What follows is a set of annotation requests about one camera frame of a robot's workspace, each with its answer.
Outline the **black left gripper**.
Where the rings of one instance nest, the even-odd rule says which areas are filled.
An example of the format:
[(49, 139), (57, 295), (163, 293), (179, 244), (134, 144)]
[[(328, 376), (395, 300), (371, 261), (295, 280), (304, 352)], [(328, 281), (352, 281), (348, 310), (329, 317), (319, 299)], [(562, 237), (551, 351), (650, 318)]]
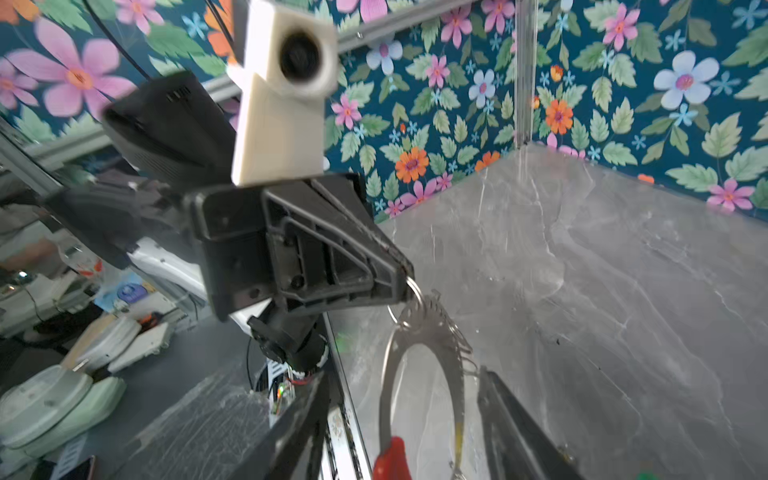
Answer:
[(361, 175), (207, 187), (185, 211), (221, 321), (271, 297), (292, 315), (407, 302), (413, 264), (375, 223)]

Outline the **metal keyring with red handle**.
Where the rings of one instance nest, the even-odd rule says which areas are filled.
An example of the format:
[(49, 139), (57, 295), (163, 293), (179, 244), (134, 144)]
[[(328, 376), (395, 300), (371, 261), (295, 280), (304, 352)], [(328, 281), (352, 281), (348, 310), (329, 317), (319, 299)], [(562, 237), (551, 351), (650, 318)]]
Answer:
[(381, 393), (378, 407), (378, 440), (380, 452), (373, 466), (375, 479), (410, 479), (405, 442), (393, 432), (392, 423), (398, 407), (413, 404), (418, 395), (431, 396), (436, 372), (427, 372), (418, 359), (408, 353), (416, 347), (428, 350), (440, 367), (447, 385), (453, 422), (453, 459), (449, 462), (451, 477), (463, 479), (462, 460), (466, 422), (465, 379), (475, 370), (465, 368), (473, 350), (458, 325), (450, 318), (437, 291), (425, 293), (417, 282), (406, 278), (407, 302), (398, 314), (389, 315), (395, 328), (384, 355)]

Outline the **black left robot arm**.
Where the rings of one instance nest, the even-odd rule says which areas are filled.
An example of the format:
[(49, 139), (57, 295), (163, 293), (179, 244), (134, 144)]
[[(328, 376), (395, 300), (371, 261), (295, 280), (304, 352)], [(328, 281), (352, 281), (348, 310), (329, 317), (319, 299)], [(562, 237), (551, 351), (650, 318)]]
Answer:
[(235, 130), (193, 74), (151, 80), (102, 119), (117, 152), (159, 188), (66, 187), (46, 209), (118, 268), (152, 242), (189, 262), (184, 288), (219, 319), (242, 321), (268, 357), (311, 370), (323, 313), (411, 299), (412, 264), (374, 223), (361, 177), (233, 184)]

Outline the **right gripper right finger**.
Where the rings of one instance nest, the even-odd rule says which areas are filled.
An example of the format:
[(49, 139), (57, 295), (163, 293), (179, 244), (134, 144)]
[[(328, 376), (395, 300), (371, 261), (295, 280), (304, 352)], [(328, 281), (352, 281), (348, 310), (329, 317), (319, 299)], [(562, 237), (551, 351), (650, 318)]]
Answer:
[(483, 367), (477, 397), (492, 479), (579, 479), (577, 468), (550, 441), (500, 376)]

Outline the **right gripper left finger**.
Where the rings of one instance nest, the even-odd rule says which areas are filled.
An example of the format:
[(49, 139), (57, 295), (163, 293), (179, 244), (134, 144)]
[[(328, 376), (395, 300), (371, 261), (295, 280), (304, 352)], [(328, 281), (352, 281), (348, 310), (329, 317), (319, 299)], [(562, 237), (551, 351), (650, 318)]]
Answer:
[(329, 404), (330, 380), (321, 372), (299, 393), (230, 478), (318, 479)]

